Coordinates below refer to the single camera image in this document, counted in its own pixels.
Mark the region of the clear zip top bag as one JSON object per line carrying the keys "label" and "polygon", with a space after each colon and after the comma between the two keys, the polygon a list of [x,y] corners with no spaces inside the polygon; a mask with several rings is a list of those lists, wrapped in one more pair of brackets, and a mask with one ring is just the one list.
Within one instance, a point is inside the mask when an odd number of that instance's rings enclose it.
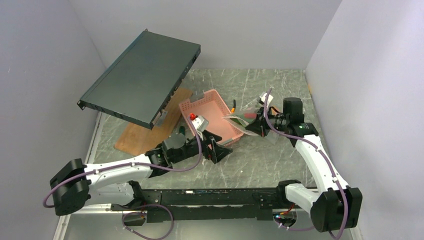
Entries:
{"label": "clear zip top bag", "polygon": [[[245,113],[256,113],[257,116],[255,119],[246,119],[244,118],[244,114]],[[275,108],[274,106],[269,106],[267,109],[267,114],[270,113],[271,115],[275,115],[277,113],[281,113],[277,108]],[[241,131],[242,133],[249,135],[249,136],[258,136],[258,137],[262,137],[264,139],[266,139],[267,141],[269,141],[271,144],[275,144],[279,138],[279,135],[273,131],[270,130],[269,133],[267,134],[267,136],[260,136],[257,135],[251,131],[247,131],[245,129],[245,127],[242,127],[241,125],[236,124],[235,122],[233,122],[231,120],[231,118],[234,116],[238,116],[244,120],[246,120],[247,122],[249,122],[249,124],[251,122],[253,122],[254,120],[260,120],[260,117],[264,115],[264,105],[260,104],[258,102],[258,100],[256,100],[255,102],[251,103],[249,105],[249,107],[242,109],[240,111],[235,111],[234,113],[231,113],[229,115],[225,115],[222,117],[222,119],[226,120],[227,122],[229,122],[233,127],[235,127],[237,130]]]}

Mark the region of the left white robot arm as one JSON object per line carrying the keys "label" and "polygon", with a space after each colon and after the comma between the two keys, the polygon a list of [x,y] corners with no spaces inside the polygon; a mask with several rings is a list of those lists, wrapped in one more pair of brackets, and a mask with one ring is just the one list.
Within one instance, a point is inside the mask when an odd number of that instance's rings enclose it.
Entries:
{"label": "left white robot arm", "polygon": [[43,200],[45,208],[53,208],[57,216],[75,213],[83,207],[116,204],[131,210],[139,209],[145,198],[139,179],[149,179],[175,172],[173,164],[194,156],[198,160],[218,163],[232,149],[218,142],[222,138],[207,130],[187,139],[183,134],[169,136],[156,148],[128,159],[84,164],[80,158],[70,160],[49,181],[53,203]]}

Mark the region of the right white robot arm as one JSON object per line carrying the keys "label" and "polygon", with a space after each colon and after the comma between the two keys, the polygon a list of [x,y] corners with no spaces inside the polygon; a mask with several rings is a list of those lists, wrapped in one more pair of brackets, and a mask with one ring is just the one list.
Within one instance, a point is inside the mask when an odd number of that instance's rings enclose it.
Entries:
{"label": "right white robot arm", "polygon": [[296,205],[306,211],[318,232],[328,232],[339,238],[345,229],[358,224],[363,195],[359,188],[350,187],[336,170],[325,152],[316,127],[305,121],[303,102],[298,97],[286,97],[283,109],[271,105],[272,96],[264,93],[258,98],[259,109],[245,129],[261,137],[270,132],[290,140],[311,172],[317,192],[298,180],[278,183],[275,200],[282,207]]}

